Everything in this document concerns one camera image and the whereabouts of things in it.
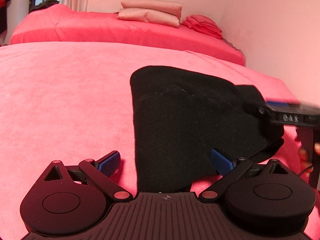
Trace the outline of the person's right hand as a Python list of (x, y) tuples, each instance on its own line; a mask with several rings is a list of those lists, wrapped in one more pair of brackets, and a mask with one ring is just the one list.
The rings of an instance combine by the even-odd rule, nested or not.
[(309, 160), (312, 157), (312, 152), (316, 153), (317, 155), (320, 154), (320, 144), (319, 143), (315, 143), (313, 151), (308, 151), (307, 149), (305, 149), (303, 147), (301, 147), (298, 150), (300, 162), (302, 165), (304, 165), (304, 166), (311, 165)]

